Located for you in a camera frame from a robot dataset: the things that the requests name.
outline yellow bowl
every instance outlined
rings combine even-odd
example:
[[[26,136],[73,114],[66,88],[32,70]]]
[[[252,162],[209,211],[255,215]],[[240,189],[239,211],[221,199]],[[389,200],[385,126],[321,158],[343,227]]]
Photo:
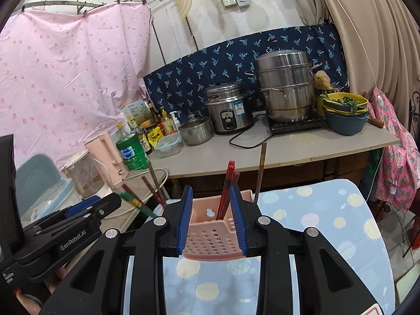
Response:
[[[316,112],[318,113],[318,115],[320,115],[321,117],[324,117],[324,109],[323,109],[323,99],[320,96],[316,97]]]
[[[369,111],[368,108],[364,108],[364,109],[357,110],[356,113],[352,114],[351,112],[332,109],[332,108],[326,107],[325,105],[323,106],[323,108],[325,110],[327,110],[328,112],[335,113],[335,114],[341,114],[341,115],[344,115],[344,116],[360,115],[360,114],[364,114],[365,112]]]
[[[339,99],[343,100],[344,97],[352,98],[356,101],[358,104],[358,110],[365,109],[368,104],[368,100],[361,95],[355,94],[355,93],[347,93],[347,92],[335,92],[335,93],[329,93],[328,98],[329,99],[323,99],[323,104],[326,107],[329,107],[331,109],[336,109],[344,112],[350,112],[350,107],[340,104],[338,102],[332,101],[333,99]]]

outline wall socket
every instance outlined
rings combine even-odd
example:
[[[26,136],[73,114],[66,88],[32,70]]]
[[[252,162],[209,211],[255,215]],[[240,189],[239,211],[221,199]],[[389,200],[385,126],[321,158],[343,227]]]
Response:
[[[237,4],[236,0],[222,0],[222,2],[225,7],[235,6]]]
[[[249,7],[249,0],[236,0],[239,8]]]

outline green container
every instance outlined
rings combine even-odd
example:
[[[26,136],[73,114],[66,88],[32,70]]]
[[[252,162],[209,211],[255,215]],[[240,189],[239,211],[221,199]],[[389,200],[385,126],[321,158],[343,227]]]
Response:
[[[148,168],[148,159],[137,134],[130,134],[119,140],[115,145],[120,151],[129,170],[142,170]]]

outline white wall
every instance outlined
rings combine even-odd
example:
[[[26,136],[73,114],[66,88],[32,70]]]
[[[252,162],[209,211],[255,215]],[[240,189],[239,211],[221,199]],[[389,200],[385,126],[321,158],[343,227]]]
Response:
[[[43,0],[23,0],[35,2]],[[79,0],[101,4],[115,0]],[[153,15],[156,34],[152,30],[144,74],[166,63],[196,51],[186,21],[181,21],[174,0],[147,0]],[[192,0],[188,13],[192,33],[199,49],[221,41],[264,30],[303,25],[294,0],[249,0],[250,7],[225,8],[220,0]],[[76,13],[74,6],[40,7],[45,10]]]

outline wooden cabinet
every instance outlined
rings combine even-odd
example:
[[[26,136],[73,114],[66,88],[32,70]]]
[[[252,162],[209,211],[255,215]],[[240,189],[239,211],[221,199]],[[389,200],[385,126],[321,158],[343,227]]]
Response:
[[[305,185],[331,179],[349,179],[359,185],[363,169],[367,166],[369,152],[336,157],[333,159],[264,169],[261,189],[281,189],[288,186]],[[257,170],[241,172],[238,184],[241,190],[252,189],[255,191]],[[210,197],[220,195],[225,175],[208,175],[197,177],[182,177],[171,181],[171,197],[180,198],[185,185],[192,186],[194,197]]]

